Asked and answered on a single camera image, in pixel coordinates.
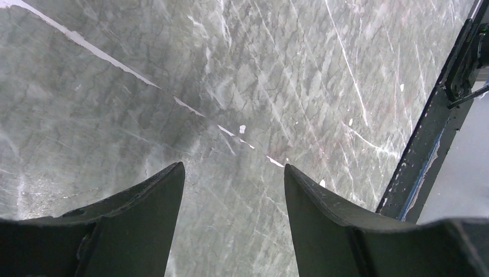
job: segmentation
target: marble slab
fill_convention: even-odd
[[[297,276],[292,163],[370,210],[472,3],[0,2],[0,216],[183,161],[167,276]]]

